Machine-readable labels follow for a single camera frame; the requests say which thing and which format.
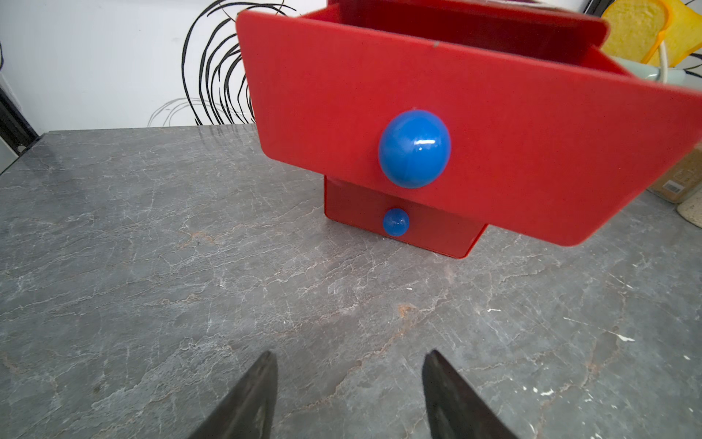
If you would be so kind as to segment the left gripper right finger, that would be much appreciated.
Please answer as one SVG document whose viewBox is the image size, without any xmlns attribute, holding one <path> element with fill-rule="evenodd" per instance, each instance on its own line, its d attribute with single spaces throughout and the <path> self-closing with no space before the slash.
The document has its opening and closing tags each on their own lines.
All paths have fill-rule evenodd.
<svg viewBox="0 0 702 439">
<path fill-rule="evenodd" d="M 422 385 L 432 438 L 517 439 L 437 349 L 425 356 Z"/>
</svg>

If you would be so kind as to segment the left yellow toast slice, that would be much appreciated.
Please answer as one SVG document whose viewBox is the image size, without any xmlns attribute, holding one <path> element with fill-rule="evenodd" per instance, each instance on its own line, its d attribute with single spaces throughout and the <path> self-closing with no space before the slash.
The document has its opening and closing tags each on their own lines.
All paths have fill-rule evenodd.
<svg viewBox="0 0 702 439">
<path fill-rule="evenodd" d="M 618 0 L 601 16 L 609 35 L 601 50 L 611 57 L 646 64 L 671 22 L 670 7 L 657 0 Z"/>
</svg>

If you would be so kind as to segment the right yellow toast slice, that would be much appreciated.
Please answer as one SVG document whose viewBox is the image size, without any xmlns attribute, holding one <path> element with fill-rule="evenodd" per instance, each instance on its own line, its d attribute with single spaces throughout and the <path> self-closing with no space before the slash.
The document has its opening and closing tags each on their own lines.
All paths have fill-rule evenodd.
<svg viewBox="0 0 702 439">
<path fill-rule="evenodd" d="M 654 43 L 646 55 L 645 63 L 660 66 L 658 49 L 664 43 L 667 48 L 667 65 L 676 67 L 701 48 L 701 15 L 683 1 L 663 0 L 654 3 L 663 7 L 663 18 L 654 27 Z"/>
</svg>

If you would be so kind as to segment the clear jar with grains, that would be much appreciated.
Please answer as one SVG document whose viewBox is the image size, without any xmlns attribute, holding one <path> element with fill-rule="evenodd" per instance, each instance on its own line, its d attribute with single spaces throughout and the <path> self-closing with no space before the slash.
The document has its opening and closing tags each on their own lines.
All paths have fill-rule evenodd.
<svg viewBox="0 0 702 439">
<path fill-rule="evenodd" d="M 698 187 L 694 192 L 676 207 L 678 215 L 688 223 L 702 228 L 702 188 Z"/>
</svg>

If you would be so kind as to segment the mint green toaster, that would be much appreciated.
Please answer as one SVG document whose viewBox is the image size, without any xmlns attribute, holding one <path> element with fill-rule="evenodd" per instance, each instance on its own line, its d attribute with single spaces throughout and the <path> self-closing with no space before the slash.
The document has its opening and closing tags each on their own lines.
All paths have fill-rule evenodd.
<svg viewBox="0 0 702 439">
<path fill-rule="evenodd" d="M 659 67 L 641 64 L 613 56 L 611 56 L 611 59 L 639 79 L 650 80 L 650 82 L 661 82 L 660 75 L 662 71 Z M 701 77 L 697 77 L 696 71 L 668 68 L 667 81 L 665 83 L 668 85 L 682 86 L 698 91 L 701 90 Z"/>
</svg>

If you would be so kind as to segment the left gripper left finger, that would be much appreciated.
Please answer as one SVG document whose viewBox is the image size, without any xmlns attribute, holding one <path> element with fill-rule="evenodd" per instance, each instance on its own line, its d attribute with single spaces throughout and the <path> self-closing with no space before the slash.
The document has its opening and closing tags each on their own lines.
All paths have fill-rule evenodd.
<svg viewBox="0 0 702 439">
<path fill-rule="evenodd" d="M 268 350 L 257 358 L 189 438 L 270 438 L 277 390 L 277 358 Z"/>
</svg>

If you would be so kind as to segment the yellow toast slice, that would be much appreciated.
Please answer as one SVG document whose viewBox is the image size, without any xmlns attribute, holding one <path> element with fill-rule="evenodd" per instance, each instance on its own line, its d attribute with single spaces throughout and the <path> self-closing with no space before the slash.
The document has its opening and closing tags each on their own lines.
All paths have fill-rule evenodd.
<svg viewBox="0 0 702 439">
<path fill-rule="evenodd" d="M 671 22 L 670 7 L 657 0 L 618 0 L 601 16 L 609 35 L 601 50 L 611 57 L 646 64 Z"/>
<path fill-rule="evenodd" d="M 663 0 L 654 3 L 663 7 L 663 18 L 654 27 L 654 43 L 646 55 L 645 63 L 660 66 L 658 49 L 664 43 L 667 48 L 667 65 L 676 67 L 701 48 L 701 15 L 683 1 Z"/>
</svg>

